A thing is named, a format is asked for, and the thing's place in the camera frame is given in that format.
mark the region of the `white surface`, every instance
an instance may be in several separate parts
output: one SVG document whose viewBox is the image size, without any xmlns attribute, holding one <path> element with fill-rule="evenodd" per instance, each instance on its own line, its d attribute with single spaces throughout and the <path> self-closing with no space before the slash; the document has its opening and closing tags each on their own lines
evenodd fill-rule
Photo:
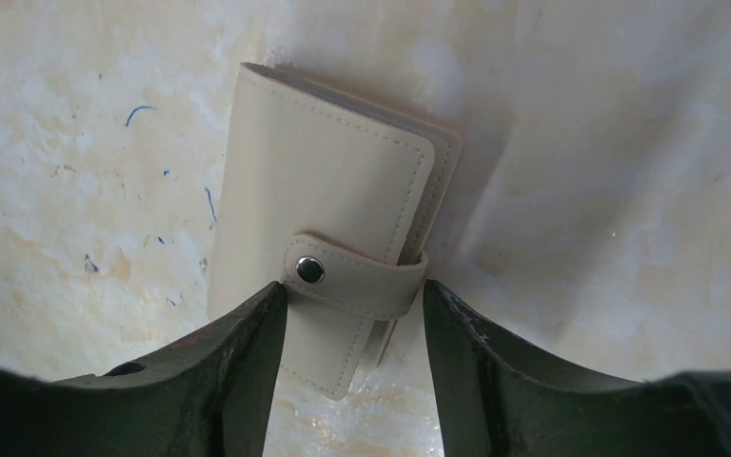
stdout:
<svg viewBox="0 0 731 457">
<path fill-rule="evenodd" d="M 463 135 L 428 250 L 484 314 L 630 378 L 731 368 L 731 1 L 82 3 L 0 0 L 0 366 L 102 373 L 206 321 L 252 60 Z M 442 455 L 427 370 L 416 309 L 343 402 L 280 383 L 267 455 Z"/>
</svg>

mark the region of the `wallet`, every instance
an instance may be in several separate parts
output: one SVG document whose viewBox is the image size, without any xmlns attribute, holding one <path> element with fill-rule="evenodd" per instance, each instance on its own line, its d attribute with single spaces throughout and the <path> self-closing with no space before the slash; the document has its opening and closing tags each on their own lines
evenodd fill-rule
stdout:
<svg viewBox="0 0 731 457">
<path fill-rule="evenodd" d="M 294 70 L 240 67 L 208 315 L 273 280 L 289 309 L 282 369 L 341 399 L 374 367 L 425 276 L 423 247 L 458 135 Z"/>
</svg>

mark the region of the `snap button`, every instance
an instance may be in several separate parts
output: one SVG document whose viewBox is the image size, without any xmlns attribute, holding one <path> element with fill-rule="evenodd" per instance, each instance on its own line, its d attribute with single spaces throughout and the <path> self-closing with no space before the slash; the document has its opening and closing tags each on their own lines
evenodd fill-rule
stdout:
<svg viewBox="0 0 731 457">
<path fill-rule="evenodd" d="M 298 276 L 304 281 L 315 284 L 324 279 L 324 266 L 315 257 L 302 257 L 295 264 Z"/>
</svg>

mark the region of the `stain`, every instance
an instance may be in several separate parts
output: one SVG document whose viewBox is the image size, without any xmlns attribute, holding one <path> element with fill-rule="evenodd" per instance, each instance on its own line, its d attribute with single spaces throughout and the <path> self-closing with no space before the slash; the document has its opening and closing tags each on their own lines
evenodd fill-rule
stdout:
<svg viewBox="0 0 731 457">
<path fill-rule="evenodd" d="M 110 262 L 110 275 L 114 276 L 119 281 L 126 283 L 130 280 L 130 274 L 132 272 L 132 263 L 125 256 L 125 253 L 119 249 L 116 257 Z"/>
<path fill-rule="evenodd" d="M 130 119 L 133 118 L 136 112 L 140 111 L 141 109 L 152 109 L 155 110 L 155 107 L 151 107 L 150 105 L 142 105 L 141 107 L 136 107 L 133 109 L 133 111 L 130 112 L 130 116 L 128 116 L 128 120 L 125 121 L 125 127 L 130 127 Z"/>
<path fill-rule="evenodd" d="M 284 411 L 292 411 L 293 409 L 295 409 L 295 405 L 293 405 L 292 402 L 290 402 L 289 400 L 285 400 L 283 398 L 274 398 L 272 407 L 280 408 Z"/>
<path fill-rule="evenodd" d="M 396 446 L 379 446 L 366 441 L 346 440 L 339 450 L 345 450 L 347 455 L 360 456 L 387 456 L 393 455 L 398 457 L 409 457 L 419 455 L 418 449 L 408 449 L 407 447 Z"/>
<path fill-rule="evenodd" d="M 14 300 L 15 305 L 17 307 L 21 307 L 24 304 L 26 297 L 24 296 L 23 293 L 21 293 L 17 290 L 13 290 L 11 295 L 12 295 L 12 300 Z"/>
<path fill-rule="evenodd" d="M 76 173 L 77 169 L 72 167 L 71 165 L 58 165 L 54 168 L 54 171 L 49 175 L 49 178 L 54 178 L 57 176 L 57 173 L 60 172 L 60 169 L 64 169 L 65 171 L 70 171 L 72 173 Z"/>
<path fill-rule="evenodd" d="M 211 200 L 211 190 L 208 190 L 208 188 L 206 188 L 206 196 L 208 198 L 208 205 L 211 207 L 211 217 L 214 218 L 214 222 L 216 223 L 217 222 L 217 213 L 214 211 L 214 202 Z"/>
<path fill-rule="evenodd" d="M 350 391 L 346 400 L 354 407 L 364 407 L 374 403 L 391 405 L 397 413 L 412 414 L 419 408 L 418 402 L 411 397 L 408 389 L 387 387 L 379 390 Z"/>
<path fill-rule="evenodd" d="M 122 176 L 119 174 L 117 169 L 113 171 L 113 174 L 115 174 L 116 178 L 119 179 L 119 186 L 122 187 L 122 199 L 126 200 L 128 198 L 128 191 L 125 189 L 125 180 L 122 179 Z"/>
<path fill-rule="evenodd" d="M 90 255 L 88 255 L 88 254 L 86 254 L 86 266 L 85 266 L 85 271 L 86 271 L 86 273 L 88 273 L 88 274 L 92 274 L 92 273 L 98 273 L 98 272 L 99 272 L 99 267 L 97 267 L 97 266 L 96 266 L 96 265 L 95 265 L 95 264 L 93 263 L 93 261 L 91 261 L 91 260 L 90 260 Z"/>
</svg>

